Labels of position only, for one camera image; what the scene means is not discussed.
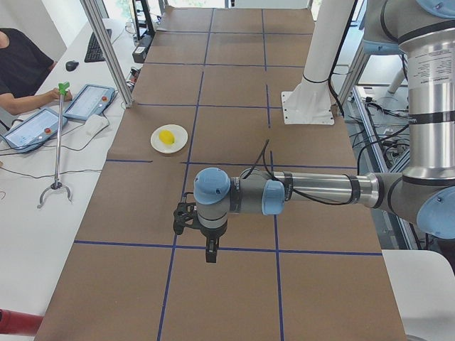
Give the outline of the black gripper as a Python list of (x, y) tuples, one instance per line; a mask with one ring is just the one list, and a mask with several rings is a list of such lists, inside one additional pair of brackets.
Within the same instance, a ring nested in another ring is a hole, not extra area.
[(217, 261), (219, 241), (227, 231), (227, 228), (227, 222), (216, 228), (201, 227), (201, 233), (206, 238), (205, 261), (207, 263), (214, 264)]

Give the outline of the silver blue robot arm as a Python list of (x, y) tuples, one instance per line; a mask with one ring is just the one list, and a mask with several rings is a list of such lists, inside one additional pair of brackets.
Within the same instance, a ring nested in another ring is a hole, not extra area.
[(196, 175), (194, 226), (215, 262), (228, 214), (278, 215), (289, 200), (360, 203), (441, 239), (454, 237), (454, 2), (369, 1), (364, 37), (407, 56), (409, 165), (401, 173), (331, 175), (219, 168)]

